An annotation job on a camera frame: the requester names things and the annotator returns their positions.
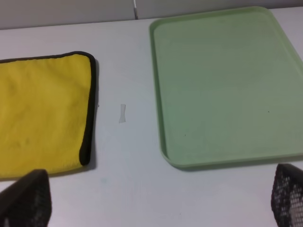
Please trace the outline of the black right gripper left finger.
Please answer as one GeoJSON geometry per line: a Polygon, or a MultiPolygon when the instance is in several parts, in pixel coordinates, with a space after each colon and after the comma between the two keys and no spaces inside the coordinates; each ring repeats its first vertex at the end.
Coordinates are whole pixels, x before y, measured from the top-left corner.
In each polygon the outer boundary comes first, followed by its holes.
{"type": "Polygon", "coordinates": [[[2,227],[46,227],[52,214],[48,173],[36,169],[0,192],[2,227]]]}

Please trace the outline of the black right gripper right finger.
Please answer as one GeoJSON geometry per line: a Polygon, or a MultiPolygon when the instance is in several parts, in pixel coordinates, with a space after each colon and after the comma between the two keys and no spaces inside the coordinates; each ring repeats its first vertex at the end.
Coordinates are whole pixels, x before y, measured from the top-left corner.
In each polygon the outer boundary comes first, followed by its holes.
{"type": "Polygon", "coordinates": [[[279,227],[303,225],[303,171],[278,164],[271,194],[271,209],[279,227]]]}

